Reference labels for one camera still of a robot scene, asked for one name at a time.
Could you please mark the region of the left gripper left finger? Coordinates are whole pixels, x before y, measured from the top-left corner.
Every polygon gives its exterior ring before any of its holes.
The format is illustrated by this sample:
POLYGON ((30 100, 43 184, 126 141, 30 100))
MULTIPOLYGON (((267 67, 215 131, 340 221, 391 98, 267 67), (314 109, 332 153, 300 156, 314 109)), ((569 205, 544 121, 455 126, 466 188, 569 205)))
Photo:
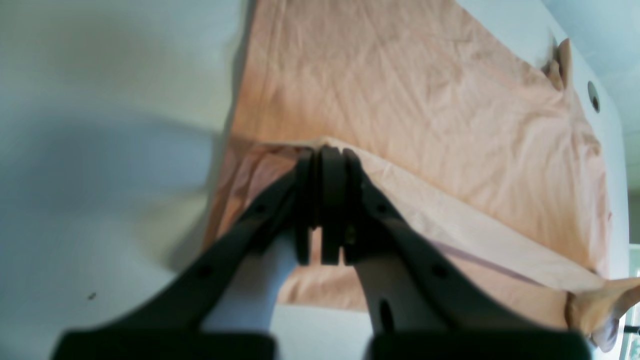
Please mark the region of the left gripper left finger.
POLYGON ((254 199, 167 288, 102 328, 67 332, 55 360, 277 360, 278 292, 310 260, 314 150, 254 199))

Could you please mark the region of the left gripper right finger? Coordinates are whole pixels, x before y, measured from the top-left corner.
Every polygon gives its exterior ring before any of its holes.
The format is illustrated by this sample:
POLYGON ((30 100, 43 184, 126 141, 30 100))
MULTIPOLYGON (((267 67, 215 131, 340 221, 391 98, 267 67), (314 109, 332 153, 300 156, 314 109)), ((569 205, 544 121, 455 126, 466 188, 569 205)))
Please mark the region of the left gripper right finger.
POLYGON ((320 149, 321 261, 352 266, 374 337, 367 360, 589 360, 583 338, 506 309, 414 231, 354 151, 320 149))

